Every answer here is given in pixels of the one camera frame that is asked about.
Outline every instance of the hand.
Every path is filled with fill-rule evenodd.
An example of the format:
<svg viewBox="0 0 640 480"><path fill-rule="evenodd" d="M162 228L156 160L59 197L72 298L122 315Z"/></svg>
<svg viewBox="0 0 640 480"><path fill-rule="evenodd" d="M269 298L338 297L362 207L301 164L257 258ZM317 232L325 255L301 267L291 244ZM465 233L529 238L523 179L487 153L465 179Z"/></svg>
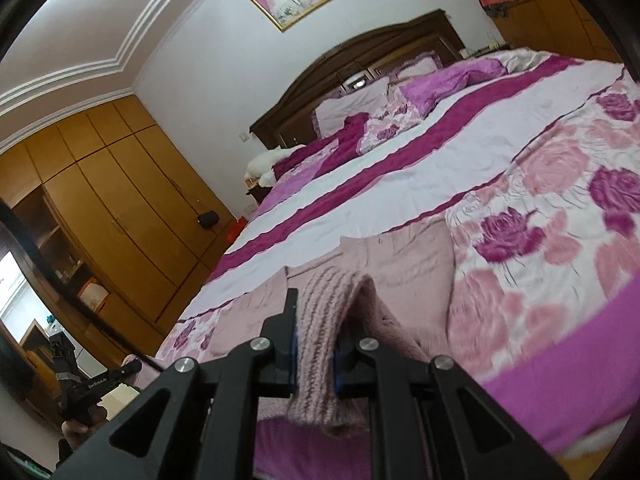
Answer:
<svg viewBox="0 0 640 480"><path fill-rule="evenodd" d="M88 428L77 420L68 420L62 424L62 434L74 451L108 422L107 410L104 407L91 406L88 411L94 422L92 427Z"/></svg>

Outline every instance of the nightstand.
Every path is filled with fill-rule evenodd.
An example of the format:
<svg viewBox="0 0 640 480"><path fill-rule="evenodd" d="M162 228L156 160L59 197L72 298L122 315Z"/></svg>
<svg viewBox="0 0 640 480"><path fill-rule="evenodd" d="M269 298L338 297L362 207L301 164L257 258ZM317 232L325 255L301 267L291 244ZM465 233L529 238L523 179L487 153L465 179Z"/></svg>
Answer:
<svg viewBox="0 0 640 480"><path fill-rule="evenodd" d="M260 184L256 184L245 194L254 197L255 201L260 205L270 191L271 187L262 187Z"/></svg>

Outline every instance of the wooden dresser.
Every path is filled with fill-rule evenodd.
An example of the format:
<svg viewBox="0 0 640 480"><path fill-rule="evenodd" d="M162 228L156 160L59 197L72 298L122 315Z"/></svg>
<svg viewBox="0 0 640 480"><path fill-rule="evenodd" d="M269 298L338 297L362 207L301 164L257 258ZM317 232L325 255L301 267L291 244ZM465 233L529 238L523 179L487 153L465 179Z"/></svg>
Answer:
<svg viewBox="0 0 640 480"><path fill-rule="evenodd" d="M0 196L59 275L109 293L98 314L148 354L229 247L231 213L135 96L44 128L0 155ZM198 215L213 210L217 225ZM15 243L49 310L105 366L125 352L60 300Z"/></svg>
<svg viewBox="0 0 640 480"><path fill-rule="evenodd" d="M613 45L578 0L521 0L494 18L504 41L563 56L622 62Z"/></svg>

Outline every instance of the triangular cutout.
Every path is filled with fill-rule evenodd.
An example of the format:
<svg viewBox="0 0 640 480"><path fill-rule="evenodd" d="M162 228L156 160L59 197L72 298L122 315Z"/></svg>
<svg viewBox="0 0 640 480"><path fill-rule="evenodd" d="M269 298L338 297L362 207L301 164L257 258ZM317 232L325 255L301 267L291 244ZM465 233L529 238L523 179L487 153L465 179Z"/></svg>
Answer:
<svg viewBox="0 0 640 480"><path fill-rule="evenodd" d="M489 453L513 441L509 430L487 410L473 392L461 388L458 390L458 398L480 453Z"/></svg>
<svg viewBox="0 0 640 480"><path fill-rule="evenodd" d="M110 444L134 456L146 456L170 398L168 390L157 392L111 435Z"/></svg>

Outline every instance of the ceiling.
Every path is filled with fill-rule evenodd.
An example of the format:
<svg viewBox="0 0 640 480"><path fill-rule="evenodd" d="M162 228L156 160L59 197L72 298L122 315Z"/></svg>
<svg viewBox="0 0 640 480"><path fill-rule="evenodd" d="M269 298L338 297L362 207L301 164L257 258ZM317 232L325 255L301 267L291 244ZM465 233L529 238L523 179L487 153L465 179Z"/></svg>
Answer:
<svg viewBox="0 0 640 480"><path fill-rule="evenodd" d="M132 93L199 0L48 0L0 62L0 152L62 117Z"/></svg>

